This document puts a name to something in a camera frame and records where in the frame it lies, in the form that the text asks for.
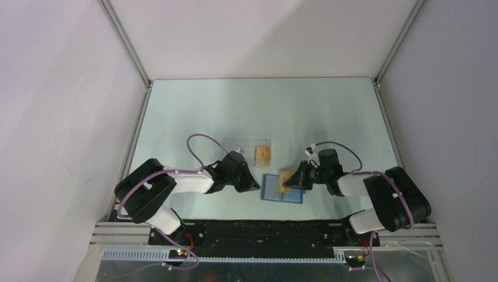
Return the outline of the left aluminium frame post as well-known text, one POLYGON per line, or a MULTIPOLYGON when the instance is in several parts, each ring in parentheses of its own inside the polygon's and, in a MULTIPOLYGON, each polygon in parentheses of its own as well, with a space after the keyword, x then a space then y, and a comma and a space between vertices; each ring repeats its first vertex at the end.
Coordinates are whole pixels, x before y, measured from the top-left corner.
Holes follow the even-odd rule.
POLYGON ((141 62, 139 55, 134 48, 112 2, 110 0, 98 0, 101 9, 107 17, 110 26, 114 30, 119 42, 121 43, 126 55, 128 56, 132 66, 137 72, 141 82, 146 88, 149 88, 152 80, 147 74, 143 63, 141 62))

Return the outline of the clear acrylic card box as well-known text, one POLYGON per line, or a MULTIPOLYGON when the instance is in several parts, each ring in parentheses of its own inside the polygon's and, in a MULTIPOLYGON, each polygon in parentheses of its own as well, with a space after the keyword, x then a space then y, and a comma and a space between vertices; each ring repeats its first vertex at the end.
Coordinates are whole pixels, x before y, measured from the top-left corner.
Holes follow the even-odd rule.
POLYGON ((254 166, 254 150, 257 146, 269 146, 271 147, 270 140, 253 140, 253 139, 223 139, 222 145, 225 149, 232 151, 238 147, 244 149, 244 158, 246 159, 249 166, 254 166))

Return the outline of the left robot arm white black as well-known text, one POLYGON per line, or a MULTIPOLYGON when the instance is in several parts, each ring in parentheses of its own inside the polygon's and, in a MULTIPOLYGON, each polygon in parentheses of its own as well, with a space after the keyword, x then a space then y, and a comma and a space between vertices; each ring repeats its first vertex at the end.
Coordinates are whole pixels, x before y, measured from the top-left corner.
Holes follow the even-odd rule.
POLYGON ((177 170, 164 167, 157 159, 145 161, 125 177, 114 189, 119 201, 119 219, 147 223, 163 233, 170 244, 180 244, 186 236, 181 217, 164 204, 169 196, 179 193, 212 194, 232 186, 237 192, 259 190, 244 156, 228 152, 198 170, 177 170))

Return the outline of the gold card in box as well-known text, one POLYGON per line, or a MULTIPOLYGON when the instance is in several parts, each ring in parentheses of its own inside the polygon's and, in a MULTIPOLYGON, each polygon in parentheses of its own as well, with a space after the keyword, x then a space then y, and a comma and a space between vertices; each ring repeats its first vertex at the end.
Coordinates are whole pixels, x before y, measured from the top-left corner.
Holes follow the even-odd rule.
POLYGON ((271 148, 269 146, 257 146, 254 150, 254 166, 269 167, 271 162, 271 148))

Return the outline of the gold VIP card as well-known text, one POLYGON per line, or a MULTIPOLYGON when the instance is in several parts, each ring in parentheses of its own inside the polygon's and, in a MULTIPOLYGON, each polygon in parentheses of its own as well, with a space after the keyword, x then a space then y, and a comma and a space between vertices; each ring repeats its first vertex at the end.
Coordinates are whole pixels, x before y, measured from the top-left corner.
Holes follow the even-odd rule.
POLYGON ((285 183, 291 178, 291 176, 294 174, 292 170, 281 170, 279 173, 278 177, 278 186, 277 186, 277 192, 279 194, 283 193, 289 193, 291 188, 287 187, 285 183))

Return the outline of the controller board with leds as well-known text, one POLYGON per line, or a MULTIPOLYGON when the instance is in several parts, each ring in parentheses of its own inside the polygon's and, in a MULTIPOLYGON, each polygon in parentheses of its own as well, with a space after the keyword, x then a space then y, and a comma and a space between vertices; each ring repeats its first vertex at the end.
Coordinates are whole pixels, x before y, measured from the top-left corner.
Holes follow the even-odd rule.
POLYGON ((169 259, 188 259, 189 257, 189 252, 182 249, 170 250, 168 254, 169 259))
POLYGON ((350 270, 363 270, 365 268, 368 256, 358 255, 358 256, 346 256, 345 266, 350 270))

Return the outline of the blue leather card holder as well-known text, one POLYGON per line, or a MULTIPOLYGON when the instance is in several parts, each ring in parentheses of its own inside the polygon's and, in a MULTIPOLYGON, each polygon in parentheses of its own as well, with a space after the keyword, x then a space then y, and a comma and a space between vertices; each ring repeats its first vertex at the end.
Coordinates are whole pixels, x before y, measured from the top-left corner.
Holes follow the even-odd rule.
POLYGON ((304 191, 283 186, 284 177, 264 174, 260 199, 270 202, 303 204, 304 191))

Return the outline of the aluminium frame post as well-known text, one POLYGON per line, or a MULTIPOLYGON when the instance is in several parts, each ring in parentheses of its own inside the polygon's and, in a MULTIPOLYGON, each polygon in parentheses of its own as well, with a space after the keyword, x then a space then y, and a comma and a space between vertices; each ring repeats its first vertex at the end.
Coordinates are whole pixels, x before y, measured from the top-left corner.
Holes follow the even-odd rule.
POLYGON ((149 88, 152 80, 147 74, 143 63, 141 62, 139 55, 134 48, 112 2, 110 0, 98 0, 101 9, 107 17, 110 26, 114 30, 119 42, 121 43, 126 55, 128 56, 132 66, 137 72, 141 82, 146 88, 149 88))
POLYGON ((391 46, 386 58, 383 60, 382 65, 380 67, 380 70, 378 71, 377 75, 375 76, 375 83, 376 85, 380 85, 381 81, 385 77, 391 63, 393 62, 395 56, 399 52, 402 44, 404 43, 405 39, 407 38, 410 30, 412 29, 413 25, 415 24, 419 14, 422 12, 425 4, 427 3, 427 0, 417 0, 415 1, 415 4, 413 5, 412 9, 410 10, 410 13, 405 20, 405 22, 402 25, 401 30, 399 31, 398 35, 395 38, 395 41, 393 45, 391 46))

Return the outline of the right aluminium frame post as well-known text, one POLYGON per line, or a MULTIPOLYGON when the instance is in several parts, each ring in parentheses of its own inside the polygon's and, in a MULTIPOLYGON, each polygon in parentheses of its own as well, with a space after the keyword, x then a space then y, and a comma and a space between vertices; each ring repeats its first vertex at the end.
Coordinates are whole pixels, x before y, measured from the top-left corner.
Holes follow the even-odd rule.
POLYGON ((376 85, 380 85, 381 81, 385 77, 391 63, 393 62, 395 56, 399 52, 402 44, 404 43, 405 39, 407 38, 410 30, 412 29, 413 25, 415 24, 419 14, 422 12, 425 4, 427 3, 427 0, 417 0, 415 1, 415 4, 413 5, 412 9, 410 10, 410 13, 405 20, 405 22, 402 25, 401 30, 399 31, 398 35, 395 38, 395 41, 393 45, 391 46, 386 58, 383 60, 382 65, 380 67, 380 70, 378 71, 377 75, 375 76, 375 83, 376 85))

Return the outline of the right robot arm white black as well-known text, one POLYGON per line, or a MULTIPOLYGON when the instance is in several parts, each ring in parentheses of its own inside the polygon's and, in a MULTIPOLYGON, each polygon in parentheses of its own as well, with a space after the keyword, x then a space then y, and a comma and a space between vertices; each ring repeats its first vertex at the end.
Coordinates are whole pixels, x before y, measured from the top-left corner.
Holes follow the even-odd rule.
POLYGON ((285 187, 311 190, 322 184, 333 196, 368 197, 372 203, 371 208, 346 217, 341 236, 350 246, 359 244, 365 233, 410 228, 432 213, 427 198, 399 166, 384 172, 345 172, 335 149, 315 152, 309 147, 307 155, 308 160, 283 183, 285 187))

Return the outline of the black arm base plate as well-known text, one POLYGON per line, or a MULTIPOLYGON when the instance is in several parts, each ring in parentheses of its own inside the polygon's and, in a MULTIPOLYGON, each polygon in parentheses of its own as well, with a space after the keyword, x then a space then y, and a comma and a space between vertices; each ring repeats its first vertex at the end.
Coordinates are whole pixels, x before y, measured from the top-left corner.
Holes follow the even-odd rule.
POLYGON ((345 220, 186 220, 169 237, 204 247, 221 240, 310 240, 326 246, 363 246, 371 232, 359 234, 345 220))

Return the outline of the right controller board with leds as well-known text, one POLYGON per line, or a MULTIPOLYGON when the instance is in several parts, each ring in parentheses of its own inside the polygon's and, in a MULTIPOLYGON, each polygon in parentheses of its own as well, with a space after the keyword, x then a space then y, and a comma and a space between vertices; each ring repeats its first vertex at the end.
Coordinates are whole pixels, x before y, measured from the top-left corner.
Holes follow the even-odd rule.
POLYGON ((365 268, 368 256, 358 255, 358 256, 346 256, 345 266, 350 270, 363 270, 365 268))

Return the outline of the left controller board with leds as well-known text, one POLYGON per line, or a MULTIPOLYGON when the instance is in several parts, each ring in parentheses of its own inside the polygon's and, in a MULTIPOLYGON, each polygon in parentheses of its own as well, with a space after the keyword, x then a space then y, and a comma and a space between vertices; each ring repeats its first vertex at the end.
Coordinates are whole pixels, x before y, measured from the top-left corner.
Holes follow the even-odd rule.
POLYGON ((182 249, 170 250, 168 254, 169 259, 188 259, 189 257, 189 252, 182 249))

